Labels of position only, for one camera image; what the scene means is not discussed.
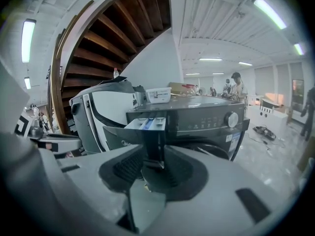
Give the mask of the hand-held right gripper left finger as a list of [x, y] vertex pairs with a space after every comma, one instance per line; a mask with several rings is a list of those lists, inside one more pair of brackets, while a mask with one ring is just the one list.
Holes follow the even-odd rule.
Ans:
[[14, 201], [56, 236], [130, 236], [138, 232], [130, 188], [142, 147], [55, 159], [33, 144], [2, 145], [2, 175]]

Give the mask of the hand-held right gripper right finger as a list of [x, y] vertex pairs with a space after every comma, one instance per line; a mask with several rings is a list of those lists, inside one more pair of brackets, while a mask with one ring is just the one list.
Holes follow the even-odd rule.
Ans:
[[164, 151], [192, 163], [191, 181], [205, 183], [191, 199], [169, 202], [146, 236], [265, 236], [298, 199], [297, 193], [281, 197], [231, 161], [175, 146]]

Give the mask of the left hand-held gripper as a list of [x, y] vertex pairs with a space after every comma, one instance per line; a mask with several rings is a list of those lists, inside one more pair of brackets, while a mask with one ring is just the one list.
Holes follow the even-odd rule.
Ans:
[[56, 157], [65, 157], [68, 153], [82, 148], [79, 137], [47, 133], [39, 118], [31, 118], [27, 114], [20, 115], [15, 133], [35, 143], [38, 148], [50, 150]]

